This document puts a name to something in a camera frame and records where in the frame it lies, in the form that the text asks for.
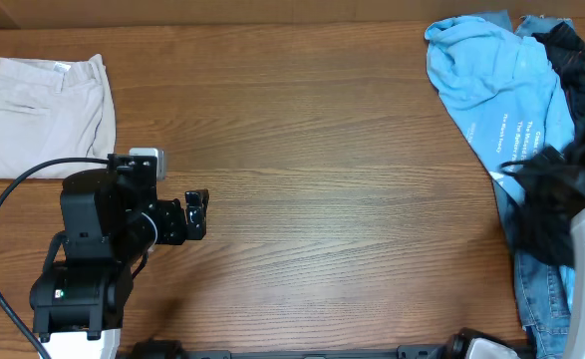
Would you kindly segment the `black patterned cycling jersey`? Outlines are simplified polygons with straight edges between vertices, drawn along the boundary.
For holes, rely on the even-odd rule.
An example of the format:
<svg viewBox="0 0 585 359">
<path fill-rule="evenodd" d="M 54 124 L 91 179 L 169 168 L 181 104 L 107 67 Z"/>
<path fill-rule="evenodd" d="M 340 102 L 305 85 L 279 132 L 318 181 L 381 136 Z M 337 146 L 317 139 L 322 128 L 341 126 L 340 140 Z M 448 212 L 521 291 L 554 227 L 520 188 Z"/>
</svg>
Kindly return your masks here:
<svg viewBox="0 0 585 359">
<path fill-rule="evenodd" d="M 560 78 L 575 136 L 561 151 L 548 146 L 522 161 L 512 174 L 525 190 L 514 247 L 545 264 L 573 267 L 570 222 L 585 208 L 585 42 L 565 23 L 533 37 Z"/>
</svg>

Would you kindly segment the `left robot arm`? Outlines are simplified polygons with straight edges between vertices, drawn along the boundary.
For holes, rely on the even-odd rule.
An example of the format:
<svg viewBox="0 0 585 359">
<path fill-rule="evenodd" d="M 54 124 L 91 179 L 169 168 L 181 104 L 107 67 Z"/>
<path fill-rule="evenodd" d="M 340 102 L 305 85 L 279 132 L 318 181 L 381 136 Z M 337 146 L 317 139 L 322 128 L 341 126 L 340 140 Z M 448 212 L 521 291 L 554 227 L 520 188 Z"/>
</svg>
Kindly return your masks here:
<svg viewBox="0 0 585 359">
<path fill-rule="evenodd" d="M 64 229 L 30 292 L 33 331 L 48 357 L 116 357 L 125 306 L 151 249 L 204 238 L 208 191 L 160 200 L 162 178 L 162 153 L 136 149 L 64 179 Z"/>
</svg>

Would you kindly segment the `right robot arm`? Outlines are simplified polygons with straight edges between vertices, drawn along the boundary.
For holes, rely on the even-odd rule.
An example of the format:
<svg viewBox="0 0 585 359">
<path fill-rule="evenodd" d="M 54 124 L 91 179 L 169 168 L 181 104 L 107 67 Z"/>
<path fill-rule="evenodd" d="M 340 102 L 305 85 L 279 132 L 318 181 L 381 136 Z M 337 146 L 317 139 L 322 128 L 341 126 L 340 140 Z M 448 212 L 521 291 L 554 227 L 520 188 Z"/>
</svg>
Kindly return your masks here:
<svg viewBox="0 0 585 359">
<path fill-rule="evenodd" d="M 441 358 L 585 358 L 585 209 L 571 221 L 574 287 L 567 297 L 561 272 L 528 254 L 514 256 L 514 292 L 529 343 L 509 344 L 463 328 L 439 351 Z"/>
</svg>

